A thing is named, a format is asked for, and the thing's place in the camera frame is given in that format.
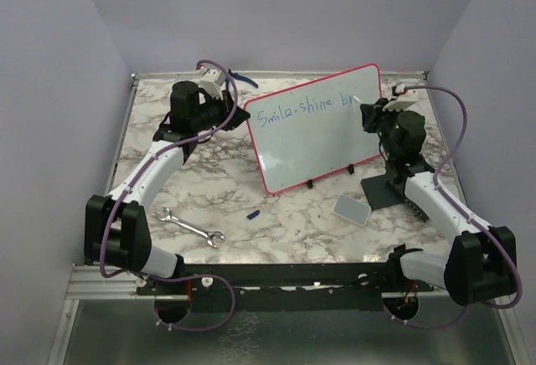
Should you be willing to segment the red-framed whiteboard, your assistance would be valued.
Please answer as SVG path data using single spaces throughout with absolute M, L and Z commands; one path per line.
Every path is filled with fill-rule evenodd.
M 359 103 L 382 95 L 380 69 L 366 64 L 247 100 L 250 138 L 269 194 L 347 170 L 379 155 Z

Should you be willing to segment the blue marker cap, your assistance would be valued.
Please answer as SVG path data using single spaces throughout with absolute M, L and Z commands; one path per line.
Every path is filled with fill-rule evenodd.
M 260 210 L 255 210 L 252 213 L 249 213 L 246 218 L 249 220 L 252 220 L 253 218 L 256 218 L 260 214 Z

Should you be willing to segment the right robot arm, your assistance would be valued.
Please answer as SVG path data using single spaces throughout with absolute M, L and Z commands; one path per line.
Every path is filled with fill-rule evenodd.
M 430 220 L 450 245 L 446 256 L 399 247 L 389 255 L 384 279 L 393 290 L 414 280 L 448 292 L 460 306 L 490 301 L 521 291 L 516 240 L 507 227 L 494 227 L 474 214 L 437 176 L 424 159 L 425 118 L 404 105 L 391 108 L 380 98 L 362 104 L 363 129 L 379 138 L 384 174 L 361 182 L 372 209 L 406 203 Z

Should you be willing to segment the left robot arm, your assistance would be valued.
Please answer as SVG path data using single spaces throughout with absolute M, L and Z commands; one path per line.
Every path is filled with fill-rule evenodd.
M 156 247 L 147 210 L 167 180 L 192 155 L 200 140 L 232 131 L 250 115 L 238 106 L 238 91 L 211 90 L 179 81 L 172 87 L 170 110 L 153 134 L 145 157 L 127 179 L 85 206 L 84 256 L 101 268 L 150 275 L 172 294 L 184 286 L 184 259 Z

